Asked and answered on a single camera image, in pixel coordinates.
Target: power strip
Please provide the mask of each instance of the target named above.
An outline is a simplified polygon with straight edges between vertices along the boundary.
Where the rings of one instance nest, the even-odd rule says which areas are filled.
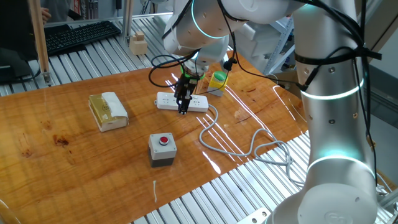
[[[158,92],[155,100],[155,105],[161,110],[176,110],[178,111],[177,99],[173,93]],[[207,112],[209,104],[207,97],[192,95],[192,100],[189,104],[188,111],[191,112]]]

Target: gray cable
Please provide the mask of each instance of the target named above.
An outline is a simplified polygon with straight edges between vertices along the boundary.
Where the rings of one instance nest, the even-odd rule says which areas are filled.
[[[302,185],[304,185],[303,182],[294,180],[294,179],[292,179],[292,178],[290,177],[290,166],[291,166],[292,163],[294,162],[292,156],[290,155],[291,146],[288,145],[288,144],[286,144],[286,143],[283,142],[283,141],[277,140],[277,139],[275,138],[275,136],[274,136],[270,131],[268,131],[268,130],[266,130],[266,129],[264,129],[264,128],[258,129],[258,130],[254,133],[254,135],[253,135],[253,137],[252,137],[252,139],[251,139],[250,150],[249,150],[248,153],[245,153],[245,154],[237,154],[237,153],[234,153],[234,152],[227,152],[227,151],[224,151],[224,150],[221,150],[221,149],[217,149],[217,148],[215,148],[215,147],[213,147],[213,146],[209,146],[207,143],[205,143],[205,142],[203,141],[203,139],[202,139],[203,133],[205,133],[205,132],[208,131],[210,128],[212,128],[212,127],[216,124],[216,122],[217,122],[217,120],[218,120],[218,111],[217,111],[217,109],[216,109],[213,105],[209,105],[209,107],[212,108],[212,109],[215,111],[215,113],[216,113],[216,118],[214,119],[213,123],[211,123],[207,128],[203,129],[203,130],[200,132],[200,134],[199,134],[199,141],[200,141],[205,147],[207,147],[208,149],[211,149],[211,150],[214,150],[214,151],[217,151],[217,152],[221,152],[221,153],[225,153],[225,154],[229,154],[229,155],[232,155],[232,156],[249,156],[249,155],[251,154],[251,152],[253,151],[253,144],[254,144],[254,140],[255,140],[255,138],[256,138],[256,136],[257,136],[257,133],[259,133],[260,131],[265,131],[266,133],[270,134],[271,137],[272,137],[275,141],[270,142],[270,143],[261,144],[261,145],[257,146],[257,147],[255,148],[255,150],[254,150],[254,155],[255,155],[255,157],[256,157],[255,160],[258,160],[258,161],[261,161],[261,162],[265,162],[265,163],[269,163],[269,164],[273,164],[273,165],[278,165],[278,166],[286,166],[286,174],[287,174],[287,177],[289,178],[289,180],[292,181],[294,184],[296,184],[296,185],[299,186],[299,187],[302,187]],[[283,150],[283,152],[285,153],[285,162],[269,161],[269,160],[266,160],[266,159],[261,158],[261,157],[257,154],[257,151],[258,151],[260,148],[265,147],[265,146],[271,146],[271,145],[273,145],[273,144],[277,144],[277,145]]]
[[[388,186],[388,184],[386,183],[386,181],[380,176],[380,174],[376,173],[377,176],[381,179],[381,181],[383,182],[383,184],[387,187],[387,189],[390,191],[390,193],[392,192],[391,188]]]

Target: wood grain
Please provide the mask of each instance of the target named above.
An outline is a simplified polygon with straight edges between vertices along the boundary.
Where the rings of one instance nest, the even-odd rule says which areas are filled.
[[[219,69],[210,67],[205,88]],[[178,70],[156,71],[154,80],[174,82]],[[158,110],[156,93],[172,90],[152,86],[148,73],[138,70],[0,98],[0,199],[21,223],[126,224],[252,159],[200,144],[202,124],[208,126],[212,112],[182,116]],[[307,130],[296,96],[237,66],[229,77],[223,97],[207,94],[220,119],[204,135],[206,142],[247,152],[259,128],[283,141]],[[129,126],[101,133],[88,97],[107,91],[116,92],[123,103]],[[168,132],[178,148],[174,164],[153,169],[146,151],[149,135]],[[259,134],[256,145],[269,141]]]

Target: slotted aluminum platform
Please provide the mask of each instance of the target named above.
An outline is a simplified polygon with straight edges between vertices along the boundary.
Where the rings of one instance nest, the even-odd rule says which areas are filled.
[[[308,132],[289,141],[295,160],[291,176],[304,181],[310,154]],[[262,158],[282,161],[284,153],[275,148]],[[225,223],[241,221],[259,208],[267,216],[287,197],[300,189],[287,178],[284,167],[259,161],[247,162],[211,182],[134,221],[134,224]],[[379,207],[377,224],[387,223],[392,214]]]
[[[111,20],[121,29],[121,18]],[[98,21],[72,22],[72,28]],[[163,28],[154,22],[154,16],[134,16],[132,31],[142,30],[146,34],[148,53],[133,55],[128,46],[118,37],[107,38],[86,45],[86,50],[50,57],[51,85],[44,82],[42,76],[26,83],[0,85],[0,95],[48,88],[52,85],[78,82],[90,78],[102,77],[121,72],[151,67],[150,60],[160,54],[168,53],[163,48],[161,34]],[[29,65],[36,73],[38,61]],[[293,148],[292,177],[305,180],[308,166],[310,140],[305,133],[288,142]],[[263,155],[265,159],[280,161],[284,155],[275,149]],[[251,161],[202,185],[194,191],[160,207],[134,221],[135,224],[176,224],[176,223],[237,223],[258,208],[268,209],[267,215],[285,198],[298,192],[283,168]],[[387,223],[392,215],[379,208],[377,224]]]
[[[169,17],[170,14],[159,14],[158,16]],[[99,21],[71,22],[68,25],[71,28],[76,28]],[[115,18],[111,22],[122,29],[123,21],[121,18]],[[0,96],[147,68],[152,66],[150,60],[155,56],[160,54],[169,55],[163,48],[161,39],[164,29],[154,22],[154,15],[134,16],[131,28],[132,34],[139,30],[145,33],[146,41],[148,42],[146,55],[133,55],[127,44],[120,41],[117,36],[107,38],[85,45],[86,50],[50,57],[52,79],[50,85],[46,84],[43,77],[39,75],[35,80],[26,83],[0,85]],[[169,60],[169,58],[159,58],[156,62],[165,62],[166,60]],[[37,60],[30,61],[29,65],[33,73],[39,71]]]

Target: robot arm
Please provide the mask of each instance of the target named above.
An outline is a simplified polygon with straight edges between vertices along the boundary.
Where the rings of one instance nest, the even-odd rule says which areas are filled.
[[[226,10],[228,24],[232,31],[247,21],[268,24],[293,13],[303,6],[291,0],[180,0],[187,10],[183,19],[173,28],[180,12],[173,15],[166,30],[171,32],[164,38],[168,52],[189,55],[193,51],[228,38],[229,29],[225,23],[221,4]]]
[[[260,23],[276,21],[302,5],[290,0],[178,1],[163,36],[165,49],[181,56],[200,49],[193,59],[182,65],[185,74],[178,81],[175,92],[178,112],[187,112],[198,79],[210,64],[224,57],[231,31],[242,27],[248,20]]]
[[[358,85],[363,84],[363,78],[359,75],[357,80],[353,58],[345,57],[349,50],[340,50],[327,63],[323,62],[338,48],[356,49],[362,46],[358,46],[346,28],[326,11],[311,5],[302,7],[303,4],[297,1],[185,1],[188,3],[182,10],[183,16],[174,15],[166,27],[165,48],[170,53],[186,56],[206,46],[219,46],[210,54],[207,50],[200,50],[195,60],[183,65],[193,76],[197,75],[193,69],[196,62],[204,73],[210,63],[217,62],[225,54],[230,31],[224,14],[231,31],[235,31],[247,21],[266,24],[295,11],[299,82],[306,83],[312,71],[318,70],[311,85],[302,91],[311,139],[305,185],[299,193],[283,201],[266,223],[374,223],[377,215],[376,174],[371,168],[374,167],[373,157],[366,141],[358,97]],[[356,21],[354,0],[322,2]],[[184,90],[184,83],[179,83],[177,89]],[[182,97],[189,99],[191,91],[183,92],[184,95],[180,96],[176,91],[177,100]]]

